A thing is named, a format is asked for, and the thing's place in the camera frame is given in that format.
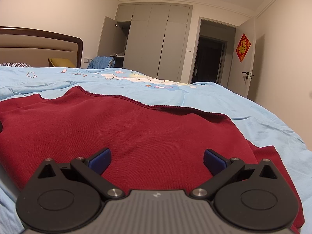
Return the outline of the brown padded headboard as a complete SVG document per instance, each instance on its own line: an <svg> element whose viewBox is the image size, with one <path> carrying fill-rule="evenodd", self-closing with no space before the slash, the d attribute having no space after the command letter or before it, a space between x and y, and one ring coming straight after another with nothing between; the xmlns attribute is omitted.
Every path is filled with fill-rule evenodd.
<svg viewBox="0 0 312 234"><path fill-rule="evenodd" d="M81 67L82 39L74 36L22 27L1 27L1 63L21 62L48 67L49 59L69 59Z"/></svg>

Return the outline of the dark red sweater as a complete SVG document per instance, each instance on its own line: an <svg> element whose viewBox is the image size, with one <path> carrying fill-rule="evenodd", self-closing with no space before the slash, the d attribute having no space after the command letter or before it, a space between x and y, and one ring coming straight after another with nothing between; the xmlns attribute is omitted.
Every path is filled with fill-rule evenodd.
<svg viewBox="0 0 312 234"><path fill-rule="evenodd" d="M123 198L102 198L70 167L103 148L102 177ZM245 167L213 198L192 198L212 178L207 149ZM253 145L229 117L79 86L1 102L1 165L20 189L25 233L298 233L305 222L275 148Z"/></svg>

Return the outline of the olive green pillow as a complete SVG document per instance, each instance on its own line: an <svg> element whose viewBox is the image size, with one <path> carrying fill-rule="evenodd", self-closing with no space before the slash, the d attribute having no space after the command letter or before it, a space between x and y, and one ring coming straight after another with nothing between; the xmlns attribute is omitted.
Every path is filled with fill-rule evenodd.
<svg viewBox="0 0 312 234"><path fill-rule="evenodd" d="M70 59L65 58L49 58L48 59L49 66L51 67L64 67L64 68L75 68L76 65L74 65Z"/></svg>

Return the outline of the grey built-in wardrobe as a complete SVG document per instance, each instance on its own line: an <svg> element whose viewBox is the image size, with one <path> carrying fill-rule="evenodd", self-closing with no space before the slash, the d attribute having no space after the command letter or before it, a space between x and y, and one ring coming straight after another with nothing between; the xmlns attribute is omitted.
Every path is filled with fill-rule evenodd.
<svg viewBox="0 0 312 234"><path fill-rule="evenodd" d="M115 19L128 32L123 68L180 81L191 13L185 4L119 4Z"/></svg>

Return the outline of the light blue cartoon bedsheet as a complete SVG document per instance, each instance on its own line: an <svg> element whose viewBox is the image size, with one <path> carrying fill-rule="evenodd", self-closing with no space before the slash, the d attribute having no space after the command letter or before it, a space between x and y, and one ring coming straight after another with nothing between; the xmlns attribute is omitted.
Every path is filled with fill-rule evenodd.
<svg viewBox="0 0 312 234"><path fill-rule="evenodd" d="M55 99L74 86L147 105L192 107L227 115L252 144L275 147L302 202L305 223L300 232L311 233L311 151L297 133L264 107L216 83L166 81L127 69L1 67L1 100L32 94Z"/></svg>

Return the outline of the blue clothes pile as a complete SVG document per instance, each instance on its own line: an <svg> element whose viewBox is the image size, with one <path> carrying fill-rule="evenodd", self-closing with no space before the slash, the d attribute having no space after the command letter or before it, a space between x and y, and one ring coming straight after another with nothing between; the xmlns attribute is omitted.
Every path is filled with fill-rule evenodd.
<svg viewBox="0 0 312 234"><path fill-rule="evenodd" d="M87 69L107 69L112 68L115 65L115 59L113 57L95 57Z"/></svg>

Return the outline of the open grey wardrobe door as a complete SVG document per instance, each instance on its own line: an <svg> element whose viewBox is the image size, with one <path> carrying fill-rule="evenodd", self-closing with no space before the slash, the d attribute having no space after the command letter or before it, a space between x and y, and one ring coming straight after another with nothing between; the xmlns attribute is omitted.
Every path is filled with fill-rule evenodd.
<svg viewBox="0 0 312 234"><path fill-rule="evenodd" d="M118 29L117 23L109 18L105 17L102 33L100 36L99 47L97 55L100 57L109 57L113 53L116 53L116 30Z"/></svg>

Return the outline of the red fu door decoration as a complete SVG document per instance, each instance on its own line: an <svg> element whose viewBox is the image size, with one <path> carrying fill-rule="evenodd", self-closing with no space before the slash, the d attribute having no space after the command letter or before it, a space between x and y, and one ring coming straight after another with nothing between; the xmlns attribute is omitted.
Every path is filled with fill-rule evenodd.
<svg viewBox="0 0 312 234"><path fill-rule="evenodd" d="M247 38L247 36L243 33L241 36L240 41L238 42L238 46L236 47L236 54L238 56L238 59L240 63L243 62L249 48L251 46L250 40Z"/></svg>

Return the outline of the black white checkered pillow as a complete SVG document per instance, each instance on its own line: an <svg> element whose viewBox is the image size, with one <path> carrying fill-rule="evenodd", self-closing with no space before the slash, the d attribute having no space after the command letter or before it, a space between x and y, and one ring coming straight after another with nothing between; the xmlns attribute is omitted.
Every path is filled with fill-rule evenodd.
<svg viewBox="0 0 312 234"><path fill-rule="evenodd" d="M4 63L1 63L0 65L17 67L17 68L31 68L31 66L28 65L27 63L21 63L21 62L4 62Z"/></svg>

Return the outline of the white bedroom door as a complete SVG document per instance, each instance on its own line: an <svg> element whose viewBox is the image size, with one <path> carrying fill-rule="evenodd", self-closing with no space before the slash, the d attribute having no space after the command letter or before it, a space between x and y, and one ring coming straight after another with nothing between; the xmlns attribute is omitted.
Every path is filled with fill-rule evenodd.
<svg viewBox="0 0 312 234"><path fill-rule="evenodd" d="M240 63L235 50L236 47L238 46L238 42L240 41L243 33L250 40L251 46L243 62ZM243 74L241 74L241 72L248 71L252 73L255 55L255 44L256 44L256 19L251 18L236 28L234 52L230 68L229 80L227 83L227 88L229 90L245 98L248 96L251 79L249 79L247 81L247 84L245 85L243 80Z"/></svg>

